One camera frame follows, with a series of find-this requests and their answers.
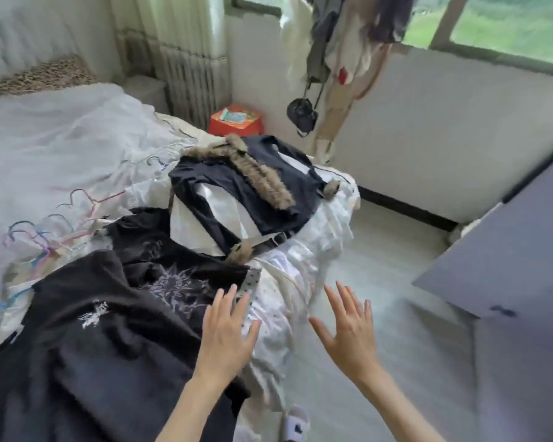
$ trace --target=orange plastic stool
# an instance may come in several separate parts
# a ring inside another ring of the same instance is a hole
[[[228,110],[229,113],[245,113],[246,117],[242,124],[229,122],[222,119]],[[262,113],[245,108],[240,105],[231,104],[227,109],[223,108],[211,116],[209,122],[209,133],[215,136],[224,137],[230,133],[239,136],[264,135],[264,125],[262,123]]]

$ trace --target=leopard print fabric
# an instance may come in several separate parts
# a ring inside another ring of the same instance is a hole
[[[86,67],[82,59],[73,55],[0,79],[0,96],[60,90],[98,82],[96,75]]]

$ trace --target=floor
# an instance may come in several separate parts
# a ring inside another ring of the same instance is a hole
[[[411,285],[446,245],[444,232],[366,201],[353,218],[354,240],[327,282],[351,285],[373,305],[382,363],[400,388],[448,440],[477,442],[472,319]],[[334,328],[325,295],[312,315]],[[309,442],[393,441],[374,408],[330,361],[307,324],[287,376],[289,405],[311,416]],[[262,440],[278,440],[280,416],[265,417]]]

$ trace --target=hand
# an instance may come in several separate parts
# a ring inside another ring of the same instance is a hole
[[[340,282],[336,282],[336,287],[339,295],[329,286],[324,287],[336,317],[336,336],[332,336],[320,319],[309,320],[333,362],[358,385],[382,371],[377,357],[371,302],[366,300],[363,307],[350,287]]]
[[[242,339],[242,324],[250,295],[241,297],[231,313],[236,291],[237,287],[232,285],[228,294],[223,296],[223,290],[219,289],[213,305],[207,306],[193,373],[193,379],[213,386],[219,394],[250,361],[262,323],[254,321],[246,339]]]

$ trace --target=person's left hand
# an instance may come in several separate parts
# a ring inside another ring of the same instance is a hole
[[[250,295],[244,295],[232,311],[237,287],[232,285],[227,295],[217,291],[213,305],[207,306],[203,319],[203,336],[193,379],[215,386],[221,393],[250,361],[262,321],[252,323],[248,335],[242,338],[242,324]]]

